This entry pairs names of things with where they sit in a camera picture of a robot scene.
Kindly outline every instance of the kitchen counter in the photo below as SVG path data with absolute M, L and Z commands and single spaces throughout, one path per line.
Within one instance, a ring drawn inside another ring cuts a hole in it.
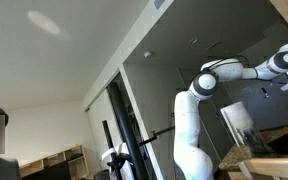
M 263 131 L 262 136 L 264 141 L 268 143 L 286 134 L 287 131 L 288 129 L 286 127 L 283 127 L 275 130 Z M 221 170 L 227 171 L 238 171 L 239 166 L 237 165 L 237 163 L 251 158 L 288 158 L 288 155 L 278 153 L 254 154 L 247 146 L 234 145 L 220 163 L 219 168 Z

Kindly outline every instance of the black pole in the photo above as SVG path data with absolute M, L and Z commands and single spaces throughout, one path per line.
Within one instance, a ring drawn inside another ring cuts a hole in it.
M 133 165 L 135 167 L 138 180 L 149 180 L 147 168 L 141 155 L 140 147 L 136 141 L 132 126 L 129 122 L 125 105 L 117 83 L 110 83 L 107 87 L 112 106 L 115 112 L 117 123 L 120 127 L 121 135 L 126 142 L 130 152 Z
M 112 137 L 111 137 L 111 133 L 110 133 L 110 129 L 108 128 L 108 125 L 107 125 L 107 121 L 106 120 L 102 121 L 102 124 L 103 124 L 103 127 L 104 127 L 104 132 L 105 132 L 108 148 L 109 149 L 114 148 Z M 112 162 L 113 162 L 113 169 L 115 171 L 117 180 L 123 180 L 122 175 L 121 175 L 121 171 L 120 171 L 120 169 L 118 167 L 118 163 L 114 163 L 114 160 L 116 158 L 116 153 L 112 153 L 111 157 L 112 157 Z

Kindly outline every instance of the wooden shelf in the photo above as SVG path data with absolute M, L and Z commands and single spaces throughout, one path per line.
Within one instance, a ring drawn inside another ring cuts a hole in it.
M 82 156 L 71 160 L 72 155 L 76 153 L 82 154 Z M 84 149 L 81 145 L 21 166 L 21 177 L 23 178 L 25 176 L 34 174 L 43 170 L 44 168 L 52 167 L 64 161 L 68 161 L 71 179 L 88 177 L 89 171 L 86 163 L 86 157 Z

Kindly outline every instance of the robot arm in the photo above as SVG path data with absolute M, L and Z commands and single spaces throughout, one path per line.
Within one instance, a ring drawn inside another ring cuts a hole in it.
M 206 63 L 194 78 L 189 90 L 175 98 L 174 160 L 187 180 L 212 180 L 212 161 L 197 147 L 200 133 L 199 101 L 216 91 L 218 82 L 238 79 L 271 80 L 288 71 L 288 44 L 255 68 L 244 68 L 237 59 Z

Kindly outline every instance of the ceiling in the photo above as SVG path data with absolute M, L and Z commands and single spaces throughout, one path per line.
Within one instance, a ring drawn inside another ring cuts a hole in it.
M 205 62 L 235 55 L 260 41 L 263 31 L 277 21 L 280 17 L 268 0 L 177 0 L 126 62 L 198 71 Z M 189 43 L 194 37 L 197 43 Z M 153 56 L 145 59 L 145 51 Z
M 0 106 L 81 100 L 149 0 L 0 0 Z M 59 38 L 28 18 L 38 11 Z

